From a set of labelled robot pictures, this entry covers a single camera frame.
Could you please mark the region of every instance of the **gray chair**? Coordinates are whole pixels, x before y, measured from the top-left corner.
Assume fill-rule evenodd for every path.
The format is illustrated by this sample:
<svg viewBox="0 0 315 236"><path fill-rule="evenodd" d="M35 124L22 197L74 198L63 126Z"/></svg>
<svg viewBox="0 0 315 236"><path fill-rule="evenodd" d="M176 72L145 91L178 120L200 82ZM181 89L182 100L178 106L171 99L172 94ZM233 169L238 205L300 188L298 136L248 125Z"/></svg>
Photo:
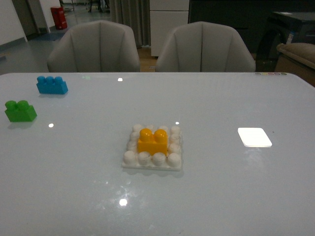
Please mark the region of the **gray chair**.
<svg viewBox="0 0 315 236"><path fill-rule="evenodd" d="M139 72L129 26L94 21L69 29L47 60L50 72Z"/></svg>
<svg viewBox="0 0 315 236"><path fill-rule="evenodd" d="M238 32L207 22L171 30L156 64L156 72L254 71L255 61Z"/></svg>

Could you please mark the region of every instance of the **yellow block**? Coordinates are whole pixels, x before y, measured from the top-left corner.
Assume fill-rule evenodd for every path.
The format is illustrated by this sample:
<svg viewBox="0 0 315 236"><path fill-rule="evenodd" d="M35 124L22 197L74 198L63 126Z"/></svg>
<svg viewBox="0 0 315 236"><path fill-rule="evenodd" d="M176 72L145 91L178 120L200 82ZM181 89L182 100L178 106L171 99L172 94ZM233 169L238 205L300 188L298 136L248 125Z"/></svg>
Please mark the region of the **yellow block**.
<svg viewBox="0 0 315 236"><path fill-rule="evenodd" d="M140 130L138 140L138 153L147 151L150 155L162 152L167 155L167 133L163 129L158 129L154 134L148 128Z"/></svg>

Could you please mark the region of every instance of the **green toy block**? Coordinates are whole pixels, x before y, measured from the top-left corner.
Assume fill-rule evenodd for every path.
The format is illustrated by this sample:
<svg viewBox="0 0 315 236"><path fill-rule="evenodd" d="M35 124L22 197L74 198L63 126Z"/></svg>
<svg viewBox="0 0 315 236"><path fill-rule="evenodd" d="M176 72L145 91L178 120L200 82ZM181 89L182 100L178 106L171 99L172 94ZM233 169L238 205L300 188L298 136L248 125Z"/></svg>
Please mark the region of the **green toy block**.
<svg viewBox="0 0 315 236"><path fill-rule="evenodd" d="M5 106L5 113L10 122L31 122L37 116L34 107L24 100L18 103L8 101L5 103Z"/></svg>

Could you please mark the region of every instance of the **curtain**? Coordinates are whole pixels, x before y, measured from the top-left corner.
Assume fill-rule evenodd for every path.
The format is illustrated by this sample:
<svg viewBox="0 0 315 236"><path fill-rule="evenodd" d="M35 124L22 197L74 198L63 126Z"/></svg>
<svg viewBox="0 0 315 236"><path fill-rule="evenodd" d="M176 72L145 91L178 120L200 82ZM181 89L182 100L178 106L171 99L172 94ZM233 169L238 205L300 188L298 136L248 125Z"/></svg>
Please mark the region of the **curtain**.
<svg viewBox="0 0 315 236"><path fill-rule="evenodd" d="M137 48L151 45L150 1L110 0L111 21L132 28Z"/></svg>

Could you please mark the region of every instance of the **toy block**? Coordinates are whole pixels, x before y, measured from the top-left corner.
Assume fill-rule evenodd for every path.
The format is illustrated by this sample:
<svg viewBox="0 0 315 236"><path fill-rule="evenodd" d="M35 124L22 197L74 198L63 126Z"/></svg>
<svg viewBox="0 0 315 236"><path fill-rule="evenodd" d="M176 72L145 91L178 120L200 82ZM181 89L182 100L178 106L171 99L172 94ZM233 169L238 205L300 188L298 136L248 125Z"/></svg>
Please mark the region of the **toy block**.
<svg viewBox="0 0 315 236"><path fill-rule="evenodd" d="M148 128L140 130L138 139L138 153L147 151L150 155L157 152L167 154L167 133L163 129L158 129L154 134Z"/></svg>
<svg viewBox="0 0 315 236"><path fill-rule="evenodd" d="M8 101L5 106L5 114L10 122L31 122L37 117L34 107L27 101Z"/></svg>
<svg viewBox="0 0 315 236"><path fill-rule="evenodd" d="M37 78L38 83L37 88L39 93L43 94L66 94L68 92L68 87L62 77L52 77L39 76Z"/></svg>
<svg viewBox="0 0 315 236"><path fill-rule="evenodd" d="M160 126L154 134L153 125L144 128L136 124L132 128L124 153L123 168L180 171L181 129L173 126L170 131L166 126Z"/></svg>

